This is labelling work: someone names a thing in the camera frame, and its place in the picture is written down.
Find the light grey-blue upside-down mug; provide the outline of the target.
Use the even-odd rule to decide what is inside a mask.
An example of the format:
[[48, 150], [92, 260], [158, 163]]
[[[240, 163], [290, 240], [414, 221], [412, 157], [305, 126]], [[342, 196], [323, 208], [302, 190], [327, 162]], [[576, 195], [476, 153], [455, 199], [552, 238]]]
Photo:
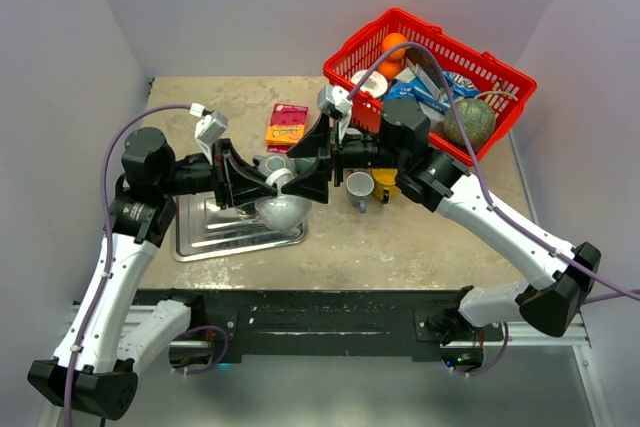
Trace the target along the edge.
[[255, 155], [252, 161], [257, 170], [265, 177], [269, 177], [273, 172], [283, 168], [289, 170], [293, 175], [297, 173], [294, 161], [283, 154]]

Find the pale grey upside-down mug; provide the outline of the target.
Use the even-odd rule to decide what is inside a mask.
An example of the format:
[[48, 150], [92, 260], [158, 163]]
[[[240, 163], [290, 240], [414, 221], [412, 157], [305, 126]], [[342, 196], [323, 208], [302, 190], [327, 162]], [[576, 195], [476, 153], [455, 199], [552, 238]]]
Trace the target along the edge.
[[277, 195], [255, 202], [256, 212], [271, 230], [290, 231], [298, 226], [311, 210], [310, 200], [282, 192], [283, 186], [293, 178], [294, 174], [288, 168], [275, 170], [267, 177], [266, 183], [276, 186]]

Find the grey-blue white-lined mug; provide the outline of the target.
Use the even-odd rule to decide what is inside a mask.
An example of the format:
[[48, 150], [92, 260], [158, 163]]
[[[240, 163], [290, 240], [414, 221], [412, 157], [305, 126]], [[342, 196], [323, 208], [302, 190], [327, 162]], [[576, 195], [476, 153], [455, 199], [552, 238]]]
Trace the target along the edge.
[[366, 212], [367, 199], [373, 190], [374, 181], [367, 172], [353, 172], [346, 179], [346, 191], [349, 202], [362, 214]]

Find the yellow mug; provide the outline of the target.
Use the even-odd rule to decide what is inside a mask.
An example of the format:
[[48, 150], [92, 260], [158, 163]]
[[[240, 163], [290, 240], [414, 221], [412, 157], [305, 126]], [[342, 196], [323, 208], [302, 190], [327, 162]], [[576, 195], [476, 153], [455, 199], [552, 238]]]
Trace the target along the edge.
[[374, 181], [372, 196], [384, 205], [388, 204], [400, 193], [400, 189], [396, 185], [397, 173], [396, 169], [377, 168], [371, 170], [371, 176]]

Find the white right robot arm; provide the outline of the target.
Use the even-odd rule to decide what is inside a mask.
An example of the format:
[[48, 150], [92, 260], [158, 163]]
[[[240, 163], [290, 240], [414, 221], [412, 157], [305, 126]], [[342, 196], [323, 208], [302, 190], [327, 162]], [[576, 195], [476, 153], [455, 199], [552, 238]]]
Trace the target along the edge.
[[323, 113], [291, 147], [291, 158], [311, 158], [305, 173], [285, 185], [288, 194], [319, 203], [347, 169], [391, 168], [409, 200], [466, 228], [500, 253], [524, 276], [522, 283], [462, 288], [454, 301], [428, 318], [443, 343], [469, 339], [492, 324], [525, 321], [550, 337], [561, 337], [590, 293], [600, 251], [559, 239], [522, 217], [500, 199], [487, 202], [479, 178], [457, 159], [429, 143], [430, 120], [409, 99], [385, 103], [377, 133], [338, 136], [333, 116]]

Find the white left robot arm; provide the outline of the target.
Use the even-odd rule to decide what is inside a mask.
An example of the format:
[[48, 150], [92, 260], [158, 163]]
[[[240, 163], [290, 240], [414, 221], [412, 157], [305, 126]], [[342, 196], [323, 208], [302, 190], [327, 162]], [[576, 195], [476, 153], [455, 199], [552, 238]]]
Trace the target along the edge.
[[149, 324], [121, 337], [176, 215], [175, 197], [212, 192], [218, 206], [236, 207], [277, 193], [228, 139], [215, 141], [211, 156], [177, 160], [163, 132], [145, 127], [128, 135], [121, 163], [96, 270], [72, 326], [52, 357], [34, 361], [27, 374], [52, 404], [108, 420], [129, 409], [139, 375], [164, 345], [178, 335], [196, 339], [207, 327], [203, 302], [186, 297], [161, 302]]

